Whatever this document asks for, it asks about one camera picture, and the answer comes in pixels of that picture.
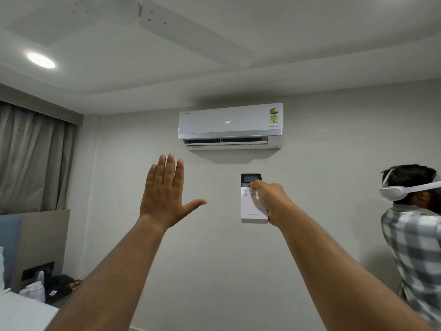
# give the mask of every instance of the person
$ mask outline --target person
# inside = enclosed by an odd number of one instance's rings
[[[441,181],[420,165],[393,166],[383,173],[387,186],[413,187]],[[408,193],[381,218],[383,235],[402,277],[404,299],[441,329],[441,188]]]
[[[134,227],[58,311],[46,331],[127,330],[165,232],[199,206],[182,205],[184,164],[152,165]],[[328,331],[429,331],[430,325],[353,260],[277,183],[251,187],[282,232]]]

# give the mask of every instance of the checkered shirt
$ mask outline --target checkered shirt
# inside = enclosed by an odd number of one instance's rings
[[[394,203],[382,216],[383,234],[403,280],[407,303],[441,330],[441,216]]]

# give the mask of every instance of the white bedsheet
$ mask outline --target white bedsheet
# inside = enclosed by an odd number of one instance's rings
[[[56,307],[18,294],[0,295],[0,331],[44,331]]]

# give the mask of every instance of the air conditioner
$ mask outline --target air conditioner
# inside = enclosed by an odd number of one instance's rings
[[[178,139],[194,150],[255,150],[282,147],[283,103],[186,111]]]

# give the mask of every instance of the white remote control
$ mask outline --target white remote control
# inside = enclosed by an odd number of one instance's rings
[[[240,175],[240,218],[242,223],[268,223],[268,211],[259,200],[257,191],[250,188],[254,180],[262,180],[258,173]]]

